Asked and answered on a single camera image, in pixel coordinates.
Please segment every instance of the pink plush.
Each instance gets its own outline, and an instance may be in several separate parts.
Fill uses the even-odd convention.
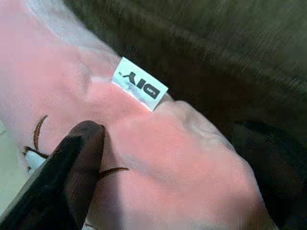
[[[229,229],[267,212],[250,166],[189,104],[150,112],[111,83],[120,57],[61,1],[0,3],[0,119],[20,150],[50,154],[79,122],[106,127],[88,222],[98,229]]]

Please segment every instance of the pink blanket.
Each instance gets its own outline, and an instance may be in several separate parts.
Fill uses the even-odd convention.
[[[150,112],[112,84],[120,57],[50,2],[0,3],[0,119],[22,151],[35,148],[35,127],[48,115],[39,134],[44,154],[83,120],[106,127],[101,170],[129,170],[97,184],[88,223],[187,230],[270,222],[252,169],[216,127],[168,94]]]

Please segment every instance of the pink fabric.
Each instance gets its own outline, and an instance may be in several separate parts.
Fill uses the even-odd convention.
[[[22,149],[34,148],[34,129],[48,115],[39,138],[46,154],[83,120],[106,127],[101,170],[130,170],[98,183],[92,225],[222,229],[231,217],[266,212],[250,166],[204,116],[169,95],[150,112],[111,83],[120,57],[70,12],[46,8],[75,26],[56,30],[25,3],[0,3],[0,119]]]

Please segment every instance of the white tag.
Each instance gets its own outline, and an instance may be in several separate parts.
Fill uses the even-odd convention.
[[[168,88],[156,78],[122,58],[113,74],[112,83],[122,88],[150,111],[153,111]]]

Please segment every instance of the label tag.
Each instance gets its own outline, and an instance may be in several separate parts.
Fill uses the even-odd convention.
[[[112,83],[122,88],[150,111],[153,111],[168,88],[156,78],[122,58],[113,74]]]

